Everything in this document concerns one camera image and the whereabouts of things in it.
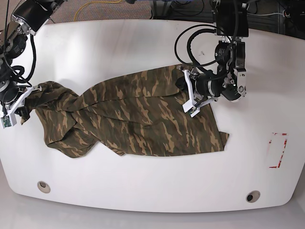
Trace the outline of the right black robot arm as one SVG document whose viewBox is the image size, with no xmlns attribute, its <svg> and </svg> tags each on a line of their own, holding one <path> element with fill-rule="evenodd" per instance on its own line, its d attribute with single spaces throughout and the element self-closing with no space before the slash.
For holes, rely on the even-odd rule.
<svg viewBox="0 0 305 229">
<path fill-rule="evenodd" d="M 0 33 L 2 128 L 16 125 L 16 115 L 29 118 L 25 100 L 32 91 L 41 90 L 41 87 L 30 83 L 37 60 L 34 36 L 63 3 L 62 0 L 25 0 L 13 10 L 11 16 L 5 18 L 5 28 Z M 27 40 L 31 43 L 33 61 L 30 73 L 23 77 L 24 67 L 13 66 L 12 61 L 24 52 Z"/>
</svg>

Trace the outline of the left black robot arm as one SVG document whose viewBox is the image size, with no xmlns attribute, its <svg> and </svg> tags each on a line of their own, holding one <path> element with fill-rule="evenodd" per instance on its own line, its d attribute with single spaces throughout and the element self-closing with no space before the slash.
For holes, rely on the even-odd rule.
<svg viewBox="0 0 305 229">
<path fill-rule="evenodd" d="M 249 36 L 247 3 L 244 0 L 214 0 L 213 25 L 200 24 L 186 44 L 191 70 L 179 67 L 184 76 L 176 82 L 187 90 L 189 99 L 183 104 L 185 113 L 196 116 L 201 107 L 218 101 L 220 96 L 237 102 L 246 95 L 245 42 Z M 214 50 L 214 60 L 201 64 L 192 52 L 193 40 L 201 34 L 221 37 Z"/>
</svg>

